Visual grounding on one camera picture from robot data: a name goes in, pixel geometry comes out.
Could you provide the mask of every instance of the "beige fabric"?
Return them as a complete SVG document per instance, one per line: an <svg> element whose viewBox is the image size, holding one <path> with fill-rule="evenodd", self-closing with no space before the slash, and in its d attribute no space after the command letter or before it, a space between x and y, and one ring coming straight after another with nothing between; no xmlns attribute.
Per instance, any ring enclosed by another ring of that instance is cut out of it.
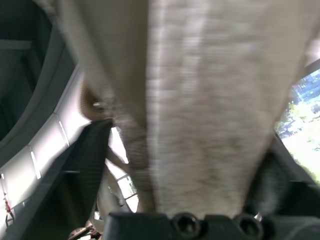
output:
<svg viewBox="0 0 320 240"><path fill-rule="evenodd" d="M154 0L148 136L157 208L234 216L299 79L318 0Z"/></svg>
<svg viewBox="0 0 320 240"><path fill-rule="evenodd" d="M320 1L153 0L148 46L147 0L59 2L92 92L109 105L114 89L126 110L119 125L146 198L148 136L159 212L237 214L300 77Z"/></svg>

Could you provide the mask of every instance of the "white panel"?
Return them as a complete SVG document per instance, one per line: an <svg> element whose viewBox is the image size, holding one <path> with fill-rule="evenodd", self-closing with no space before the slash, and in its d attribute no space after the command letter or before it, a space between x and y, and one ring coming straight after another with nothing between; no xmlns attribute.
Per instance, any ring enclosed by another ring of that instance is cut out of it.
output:
<svg viewBox="0 0 320 240"><path fill-rule="evenodd" d="M58 114L63 129L70 143L73 143L79 136L82 128L90 123L80 113L80 88L83 74L79 67L76 67L70 78L70 83L63 93L55 112Z"/></svg>
<svg viewBox="0 0 320 240"><path fill-rule="evenodd" d="M53 160L67 148L56 115L49 117L29 145L32 148L40 172L44 175Z"/></svg>
<svg viewBox="0 0 320 240"><path fill-rule="evenodd" d="M2 169L8 202L11 207L25 200L32 193L37 181L30 148L24 147Z"/></svg>

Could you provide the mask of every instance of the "screw hole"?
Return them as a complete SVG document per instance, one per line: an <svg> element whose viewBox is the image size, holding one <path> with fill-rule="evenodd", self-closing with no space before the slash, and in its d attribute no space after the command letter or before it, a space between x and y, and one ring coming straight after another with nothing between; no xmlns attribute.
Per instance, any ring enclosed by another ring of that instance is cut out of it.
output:
<svg viewBox="0 0 320 240"><path fill-rule="evenodd" d="M242 214L236 216L234 220L238 223L239 227L246 235L256 239L262 239L263 227L259 221L253 218L253 216Z"/></svg>
<svg viewBox="0 0 320 240"><path fill-rule="evenodd" d="M200 233L199 220L190 213L180 213L172 222L176 231L185 238L195 238Z"/></svg>

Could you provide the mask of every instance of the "black plastic part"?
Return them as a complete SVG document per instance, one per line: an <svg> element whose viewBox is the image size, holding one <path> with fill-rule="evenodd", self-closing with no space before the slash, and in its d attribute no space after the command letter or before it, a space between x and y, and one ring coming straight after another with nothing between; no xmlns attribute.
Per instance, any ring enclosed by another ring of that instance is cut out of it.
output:
<svg viewBox="0 0 320 240"><path fill-rule="evenodd" d="M113 123L86 126L42 178L4 240L68 239L88 220L100 186Z"/></svg>
<svg viewBox="0 0 320 240"><path fill-rule="evenodd" d="M320 219L315 217L274 216L265 222L251 222L258 228L251 235L242 228L247 215L232 220L226 216L207 215L199 220L200 234L190 238L177 231L173 221L164 214L111 213L106 221L103 240L319 240Z"/></svg>

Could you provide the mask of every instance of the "window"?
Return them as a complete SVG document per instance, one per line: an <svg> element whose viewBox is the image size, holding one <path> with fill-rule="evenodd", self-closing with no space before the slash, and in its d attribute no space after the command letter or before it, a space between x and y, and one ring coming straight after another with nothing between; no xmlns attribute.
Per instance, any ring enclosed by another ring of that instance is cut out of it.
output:
<svg viewBox="0 0 320 240"><path fill-rule="evenodd" d="M275 130L294 160L320 184L320 69L292 88Z"/></svg>

